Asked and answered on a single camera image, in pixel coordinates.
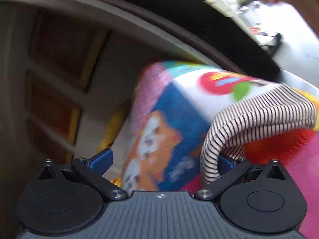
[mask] black curved edge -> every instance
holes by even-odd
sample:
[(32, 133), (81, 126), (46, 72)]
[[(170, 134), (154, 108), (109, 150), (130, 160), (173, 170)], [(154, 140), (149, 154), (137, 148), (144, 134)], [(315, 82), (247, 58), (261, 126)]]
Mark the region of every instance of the black curved edge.
[(201, 0), (124, 0), (147, 9), (217, 49), (247, 75), (275, 81), (280, 68), (230, 18)]

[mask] gray ribbed panel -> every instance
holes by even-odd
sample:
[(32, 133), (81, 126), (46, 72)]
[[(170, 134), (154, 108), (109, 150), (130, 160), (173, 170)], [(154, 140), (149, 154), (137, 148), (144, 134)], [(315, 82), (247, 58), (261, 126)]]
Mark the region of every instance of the gray ribbed panel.
[[(122, 202), (113, 202), (87, 229), (56, 239), (251, 239), (263, 238), (227, 223), (210, 202), (194, 200), (188, 192), (137, 191)], [(265, 236), (267, 239), (301, 239), (298, 232)], [(21, 239), (52, 239), (25, 232)]]

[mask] circular black cover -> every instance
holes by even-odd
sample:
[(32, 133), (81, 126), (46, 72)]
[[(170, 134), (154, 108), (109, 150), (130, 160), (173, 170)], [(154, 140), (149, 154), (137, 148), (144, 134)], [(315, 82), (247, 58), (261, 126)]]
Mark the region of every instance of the circular black cover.
[(296, 186), (269, 178), (227, 189), (221, 196), (220, 207), (235, 225), (263, 234), (292, 230), (307, 212), (306, 201)]
[(56, 179), (37, 180), (21, 194), (17, 204), (20, 221), (40, 234), (67, 233), (92, 222), (103, 201), (93, 188)]

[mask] silver screw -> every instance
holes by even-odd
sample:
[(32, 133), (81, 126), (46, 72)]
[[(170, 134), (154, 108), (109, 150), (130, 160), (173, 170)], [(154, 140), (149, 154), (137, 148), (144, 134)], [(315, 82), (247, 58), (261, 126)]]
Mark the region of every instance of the silver screw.
[(83, 162), (83, 161), (86, 161), (87, 159), (86, 159), (86, 158), (84, 158), (84, 157), (80, 157), (80, 158), (77, 158), (77, 160), (79, 160), (79, 161)]
[(111, 196), (113, 198), (119, 199), (125, 196), (125, 192), (122, 190), (113, 190), (111, 191)]
[(210, 190), (206, 189), (197, 191), (197, 194), (202, 198), (209, 198), (213, 195), (213, 193)]

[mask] striped fabric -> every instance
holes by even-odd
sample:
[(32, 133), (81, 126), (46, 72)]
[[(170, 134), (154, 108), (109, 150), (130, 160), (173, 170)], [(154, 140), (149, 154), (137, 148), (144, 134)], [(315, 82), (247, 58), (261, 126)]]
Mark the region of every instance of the striped fabric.
[(286, 84), (226, 107), (215, 116), (202, 147), (200, 163), (205, 182), (220, 176), (220, 152), (234, 159), (245, 157), (245, 143), (293, 129), (311, 129), (315, 123), (315, 106)]

